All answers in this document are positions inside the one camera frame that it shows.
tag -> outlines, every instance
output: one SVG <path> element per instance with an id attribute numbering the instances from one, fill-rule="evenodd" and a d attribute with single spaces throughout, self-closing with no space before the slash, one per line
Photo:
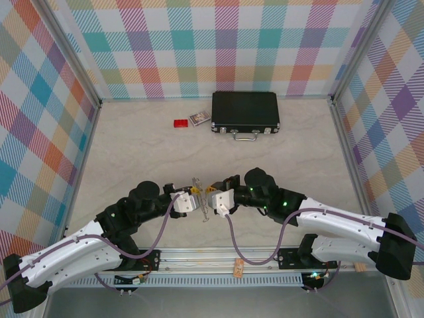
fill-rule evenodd
<path id="1" fill-rule="evenodd" d="M 236 258 L 236 262 L 234 264 L 233 276 L 235 278 L 242 278 L 243 268 L 244 268 L 244 261 L 241 258 Z"/>

table surface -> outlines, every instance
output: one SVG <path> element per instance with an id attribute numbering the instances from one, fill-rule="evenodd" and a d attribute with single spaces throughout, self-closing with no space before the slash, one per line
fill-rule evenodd
<path id="1" fill-rule="evenodd" d="M 106 103 L 101 110 L 93 144 L 76 199 L 70 230 L 93 220 L 141 181 L 161 188 L 191 186 L 197 177 L 203 187 L 259 167 L 283 188 L 359 213 L 327 102 L 281 99 L 281 129 L 260 135 L 255 142 L 236 142 L 230 134 L 211 132 L 210 123 L 175 129 L 174 119 L 211 110 L 210 99 Z M 227 220 L 213 215 L 202 222 L 201 210 L 184 219 L 170 219 L 159 246 L 232 246 Z M 139 246 L 150 246 L 162 218 L 143 224 L 133 235 Z M 232 216 L 241 246 L 274 246 L 281 225 L 256 209 L 240 207 Z M 289 226 L 283 244 L 299 244 L 306 229 Z"/>

black bracket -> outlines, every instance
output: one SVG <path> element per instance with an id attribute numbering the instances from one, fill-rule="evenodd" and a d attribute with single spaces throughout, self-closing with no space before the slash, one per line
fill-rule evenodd
<path id="1" fill-rule="evenodd" d="M 313 262 L 311 266 L 306 266 L 302 263 L 300 256 L 298 255 L 298 248 L 281 248 L 277 253 L 278 268 L 281 270 L 326 270 L 337 268 L 337 262 L 331 261 L 328 263 L 322 263 L 318 260 Z"/>

metal briefcase handle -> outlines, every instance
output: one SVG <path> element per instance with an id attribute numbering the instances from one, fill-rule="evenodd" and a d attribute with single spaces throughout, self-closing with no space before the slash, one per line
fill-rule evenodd
<path id="1" fill-rule="evenodd" d="M 233 138 L 235 141 L 255 141 L 258 138 L 258 134 L 260 133 L 260 131 L 252 131 L 252 134 L 254 135 L 253 138 L 237 138 L 237 133 L 239 131 L 236 129 L 233 129 L 231 131 L 231 133 L 233 134 Z"/>

